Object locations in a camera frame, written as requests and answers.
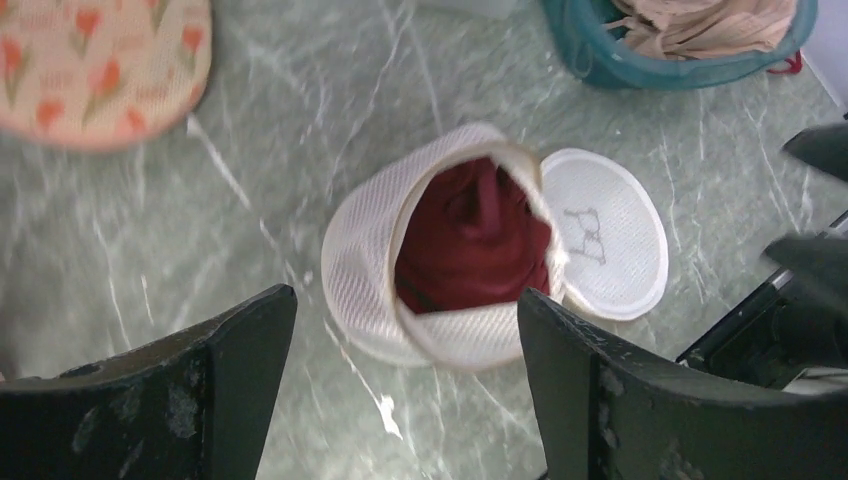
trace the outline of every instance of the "white laundry basket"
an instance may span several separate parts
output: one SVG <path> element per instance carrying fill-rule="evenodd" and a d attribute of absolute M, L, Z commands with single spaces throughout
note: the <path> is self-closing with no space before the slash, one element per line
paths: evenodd
<path fill-rule="evenodd" d="M 397 257 L 424 190 L 438 173 L 481 157 L 502 167 L 524 190 L 534 216 L 552 227 L 545 256 L 551 298 L 568 297 L 571 305 L 597 313 L 566 280 L 569 255 L 543 195 L 539 159 L 495 127 L 475 123 L 380 171 L 330 221 L 321 252 L 327 303 L 347 338 L 372 356 L 402 366 L 435 363 L 466 371 L 522 356 L 516 302 L 416 315 L 395 291 Z"/>

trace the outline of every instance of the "marble floor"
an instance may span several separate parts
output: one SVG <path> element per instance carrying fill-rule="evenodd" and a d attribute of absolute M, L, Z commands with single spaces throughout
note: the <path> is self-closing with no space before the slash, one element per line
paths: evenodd
<path fill-rule="evenodd" d="M 394 368 L 347 344 L 324 302 L 335 208 L 457 125 L 487 120 L 543 153 L 593 150 L 636 175 L 669 236 L 670 280 L 653 312 L 615 331 L 668 357 L 766 278 L 770 240 L 848 207 L 844 187 L 778 153 L 838 118 L 809 72 L 600 92 L 560 66 L 535 3 L 504 22 L 394 0 L 213 3 L 213 77 L 187 123 L 109 156 L 0 136 L 0 368 L 52 376 L 289 283 L 300 311 L 261 480 L 544 469 L 520 362 Z"/>

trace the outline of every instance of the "white object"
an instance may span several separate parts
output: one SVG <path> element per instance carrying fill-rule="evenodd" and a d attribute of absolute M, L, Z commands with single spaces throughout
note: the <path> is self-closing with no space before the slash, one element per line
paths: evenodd
<path fill-rule="evenodd" d="M 848 2 L 819 0 L 818 10 L 801 53 L 841 112 L 848 113 Z"/>
<path fill-rule="evenodd" d="M 654 308 L 668 280 L 668 241 L 636 178 L 578 149 L 542 163 L 545 199 L 569 253 L 569 296 L 589 313 L 633 320 Z"/>
<path fill-rule="evenodd" d="M 518 0 L 419 0 L 421 5 L 463 10 L 475 15 L 503 20 L 515 9 Z"/>
<path fill-rule="evenodd" d="M 460 127 L 385 168 L 342 202 L 321 251 L 330 312 L 362 350 L 398 365 L 438 363 L 471 371 L 521 357 L 515 302 L 414 315 L 394 289 L 398 252 L 425 188 L 439 172 L 482 156 L 503 167 L 527 194 L 533 213 L 553 225 L 538 160 L 488 124 Z M 561 300 L 568 257 L 555 228 L 551 237 L 550 291 Z"/>

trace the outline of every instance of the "clothes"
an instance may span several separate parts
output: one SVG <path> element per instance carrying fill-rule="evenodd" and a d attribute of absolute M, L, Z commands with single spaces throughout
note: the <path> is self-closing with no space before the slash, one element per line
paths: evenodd
<path fill-rule="evenodd" d="M 798 0 L 612 0 L 626 17 L 624 43 L 647 57 L 687 60 L 774 50 Z"/>
<path fill-rule="evenodd" d="M 521 188 L 489 158 L 437 175 L 410 219 L 395 266 L 400 299 L 416 314 L 549 293 L 551 228 L 530 212 Z"/>

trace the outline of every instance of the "red strap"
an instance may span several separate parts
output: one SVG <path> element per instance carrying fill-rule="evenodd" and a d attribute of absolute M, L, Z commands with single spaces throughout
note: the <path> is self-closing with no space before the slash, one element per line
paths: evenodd
<path fill-rule="evenodd" d="M 794 57 L 787 58 L 784 61 L 789 64 L 788 67 L 783 69 L 771 68 L 767 71 L 775 75 L 797 75 L 804 68 L 804 60 L 801 58 L 801 52 L 795 52 Z"/>

